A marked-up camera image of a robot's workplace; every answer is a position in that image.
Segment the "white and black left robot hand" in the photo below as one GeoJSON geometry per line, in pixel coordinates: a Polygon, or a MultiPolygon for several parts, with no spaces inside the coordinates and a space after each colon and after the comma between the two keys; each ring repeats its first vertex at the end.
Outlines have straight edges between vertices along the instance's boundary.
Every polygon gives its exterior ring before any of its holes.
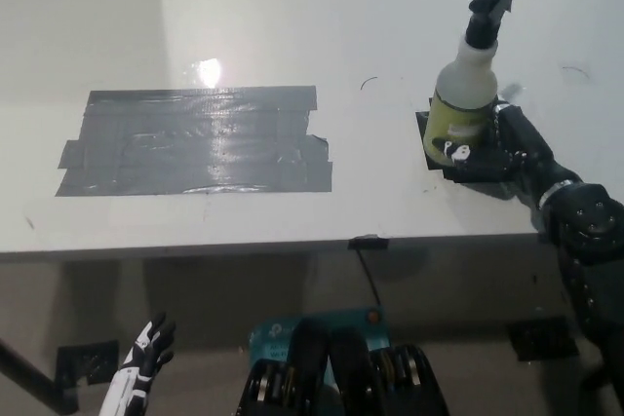
{"type": "Polygon", "coordinates": [[[142,329],[114,374],[99,416],[143,416],[154,380],[172,360],[176,324],[165,313],[154,316],[142,329]]]}

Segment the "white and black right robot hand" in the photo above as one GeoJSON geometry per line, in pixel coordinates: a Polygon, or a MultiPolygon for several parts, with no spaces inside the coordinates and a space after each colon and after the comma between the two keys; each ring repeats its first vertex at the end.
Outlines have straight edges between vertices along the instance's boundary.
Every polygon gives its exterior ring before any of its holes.
{"type": "Polygon", "coordinates": [[[556,161],[551,147],[522,108],[504,100],[490,107],[482,142],[467,144],[435,137],[433,146],[450,161],[445,175],[452,181],[513,182],[538,207],[558,190],[582,181],[556,161]]]}

